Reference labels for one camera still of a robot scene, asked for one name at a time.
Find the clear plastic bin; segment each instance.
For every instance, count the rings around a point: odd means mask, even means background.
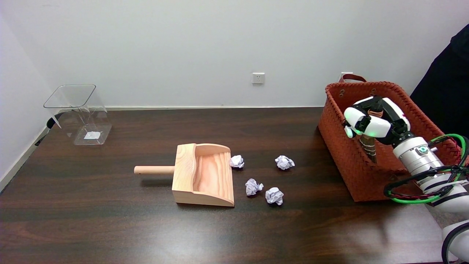
[[[112,127],[96,85],[59,86],[44,108],[75,145],[101,145]]]

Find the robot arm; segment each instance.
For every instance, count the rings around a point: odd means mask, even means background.
[[[383,115],[381,118],[370,116],[369,111],[383,111]],[[389,98],[379,96],[365,98],[347,108],[344,116],[344,129],[349,138],[363,134],[376,138],[384,145],[393,146],[394,155],[414,176],[413,179],[417,180],[422,192],[434,198],[431,199],[433,207],[469,218],[469,194],[461,185],[462,181],[453,181],[452,178],[456,173],[464,173],[442,171],[444,165],[433,153],[434,149],[429,148],[424,138],[410,132],[408,119]],[[458,165],[460,170],[461,166],[464,166],[466,157],[463,156],[462,162]],[[451,186],[450,189],[443,192],[442,190],[448,186]],[[438,191],[443,194],[437,196],[435,193]],[[445,263],[448,263],[448,250],[461,260],[469,261],[469,220],[445,227],[443,239],[442,258]]]

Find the dark fabric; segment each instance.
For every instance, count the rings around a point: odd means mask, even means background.
[[[451,38],[451,48],[458,56],[469,62],[469,24]]]
[[[462,35],[453,37],[410,96],[444,133],[466,137],[469,137],[469,60],[459,54],[469,55],[468,30],[466,27]],[[453,50],[453,44],[459,53]]]

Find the orange woven basket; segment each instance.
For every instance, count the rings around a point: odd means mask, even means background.
[[[409,173],[394,156],[393,148],[376,142],[377,163],[373,163],[358,142],[359,137],[346,136],[343,112],[356,101],[379,95],[388,97],[404,112],[411,131],[429,141],[443,132],[418,108],[405,91],[391,82],[361,82],[329,84],[325,93],[319,130],[331,153],[354,201],[385,200],[384,186],[390,182],[409,177]],[[444,164],[459,162],[461,149],[451,140],[439,144],[436,155]],[[415,184],[407,184],[398,190],[401,193],[421,194]]]

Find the wooden handle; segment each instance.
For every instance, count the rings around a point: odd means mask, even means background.
[[[135,174],[173,174],[174,166],[135,166]]]

